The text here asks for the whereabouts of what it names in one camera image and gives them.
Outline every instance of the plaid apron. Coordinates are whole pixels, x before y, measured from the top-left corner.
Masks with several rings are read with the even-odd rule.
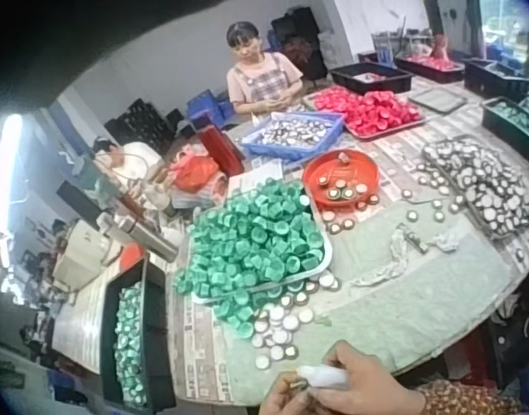
[[[275,54],[271,54],[276,67],[269,72],[250,78],[239,68],[234,67],[236,74],[249,86],[251,101],[259,102],[265,99],[278,99],[280,93],[290,87],[290,81],[285,71],[280,67],[280,61]]]

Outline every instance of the window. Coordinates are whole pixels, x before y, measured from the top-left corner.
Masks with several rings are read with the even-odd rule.
[[[505,55],[526,60],[529,2],[480,0],[481,25],[486,46],[495,45]]]

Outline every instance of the round red tray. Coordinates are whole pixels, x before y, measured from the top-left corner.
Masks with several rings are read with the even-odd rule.
[[[349,157],[348,164],[340,161],[338,158],[340,153],[347,154]],[[322,176],[328,178],[328,185],[325,187],[318,184],[318,179]],[[355,199],[331,201],[326,196],[326,192],[334,186],[336,180],[340,179],[345,180],[347,185],[353,188],[359,183],[364,183],[368,187],[368,191]],[[354,205],[359,201],[365,201],[376,193],[379,182],[379,170],[373,159],[360,151],[334,150],[310,162],[303,172],[303,181],[319,207],[343,208]]]

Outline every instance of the white shirt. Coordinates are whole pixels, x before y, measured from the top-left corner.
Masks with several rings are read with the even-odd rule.
[[[112,171],[121,182],[128,188],[129,180],[143,179],[151,167],[159,163],[161,157],[145,143],[135,142],[123,146],[124,163]]]

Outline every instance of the black tray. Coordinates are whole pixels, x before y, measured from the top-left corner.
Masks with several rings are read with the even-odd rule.
[[[468,102],[466,98],[440,86],[417,93],[409,100],[442,115],[450,114]]]
[[[394,93],[405,93],[411,90],[412,75],[405,71],[386,67],[379,63],[363,62],[354,63],[346,67],[337,67],[330,71],[332,79],[338,85],[347,89],[364,94],[368,91],[393,91]],[[376,73],[385,76],[384,80],[375,80],[374,82],[363,82],[356,80],[354,76],[362,73]]]
[[[429,80],[434,80],[440,84],[449,84],[451,82],[457,82],[464,78],[464,65],[451,71],[438,71],[433,67],[427,67],[420,63],[411,62],[407,59],[395,58],[395,64],[398,68],[408,72],[415,73],[416,75],[423,76]]]
[[[492,107],[496,106],[500,102],[507,102],[508,105],[512,105],[525,114],[529,115],[528,111],[509,99],[502,97],[494,98],[484,101],[481,104],[483,106],[483,118],[481,120],[481,125],[493,132],[493,134],[501,140],[510,144],[527,161],[529,161],[529,133],[522,130],[521,127],[513,123],[511,120],[502,117],[497,112],[492,110]]]
[[[117,341],[118,294],[124,287],[142,282],[141,330],[143,386],[147,404],[143,408],[126,405],[116,375],[113,344]],[[167,317],[165,305],[164,272],[144,259],[112,280],[105,290],[105,303],[101,323],[99,371],[103,398],[111,406],[129,413],[157,413],[176,406],[170,374],[167,345]]]
[[[486,69],[486,66],[491,64],[505,75]],[[518,76],[511,67],[497,61],[480,59],[464,61],[464,66],[464,86],[484,98],[505,97],[520,102],[527,95],[529,79]]]

